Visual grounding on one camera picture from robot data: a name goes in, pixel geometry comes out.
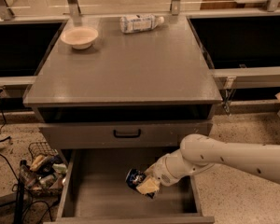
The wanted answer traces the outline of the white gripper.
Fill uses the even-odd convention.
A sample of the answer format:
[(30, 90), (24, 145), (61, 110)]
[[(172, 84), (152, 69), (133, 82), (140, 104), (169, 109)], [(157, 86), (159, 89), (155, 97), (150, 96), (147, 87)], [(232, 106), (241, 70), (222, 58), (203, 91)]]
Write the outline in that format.
[(136, 185), (136, 190), (143, 195), (155, 195), (159, 190), (161, 184), (165, 187), (170, 187), (178, 182), (178, 179), (170, 174), (166, 160), (168, 154), (160, 157), (154, 164), (150, 165), (145, 171), (147, 176), (144, 179), (139, 179)]

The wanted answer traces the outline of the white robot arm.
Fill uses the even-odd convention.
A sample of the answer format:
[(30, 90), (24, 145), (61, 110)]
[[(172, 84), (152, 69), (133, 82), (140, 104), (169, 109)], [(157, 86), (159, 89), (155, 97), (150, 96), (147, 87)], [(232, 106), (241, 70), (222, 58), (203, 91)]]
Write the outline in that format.
[(165, 154), (134, 180), (143, 195), (170, 187), (185, 176), (200, 174), (216, 164), (259, 176), (280, 184), (280, 145), (221, 142), (201, 134), (190, 134), (180, 148)]

